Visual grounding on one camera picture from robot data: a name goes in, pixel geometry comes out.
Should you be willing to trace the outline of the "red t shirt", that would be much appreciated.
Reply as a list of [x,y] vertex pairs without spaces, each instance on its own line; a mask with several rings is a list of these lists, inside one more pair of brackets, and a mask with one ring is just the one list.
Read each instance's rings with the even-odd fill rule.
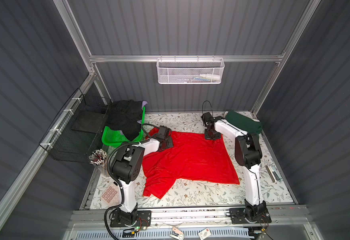
[[223,139],[212,141],[203,134],[185,132],[172,132],[171,137],[172,148],[143,158],[143,196],[161,199],[178,179],[240,184]]

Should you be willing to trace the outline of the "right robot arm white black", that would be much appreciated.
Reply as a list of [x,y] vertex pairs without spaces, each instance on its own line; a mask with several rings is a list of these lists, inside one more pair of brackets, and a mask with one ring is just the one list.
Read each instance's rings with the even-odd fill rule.
[[201,115],[205,139],[218,140],[221,136],[234,143],[234,157],[242,167],[245,180],[245,208],[241,214],[251,224],[272,222],[267,205],[261,194],[260,164],[262,151],[259,136],[242,130],[224,117],[214,117],[210,112]]

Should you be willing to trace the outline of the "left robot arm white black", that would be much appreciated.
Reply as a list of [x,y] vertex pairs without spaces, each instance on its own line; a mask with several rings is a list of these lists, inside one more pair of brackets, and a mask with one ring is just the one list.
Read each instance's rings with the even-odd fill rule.
[[122,143],[112,151],[107,161],[108,174],[121,190],[121,203],[116,207],[115,220],[127,226],[133,226],[138,217],[134,181],[140,173],[144,156],[174,146],[170,128],[148,125],[158,132],[148,135],[147,140]]

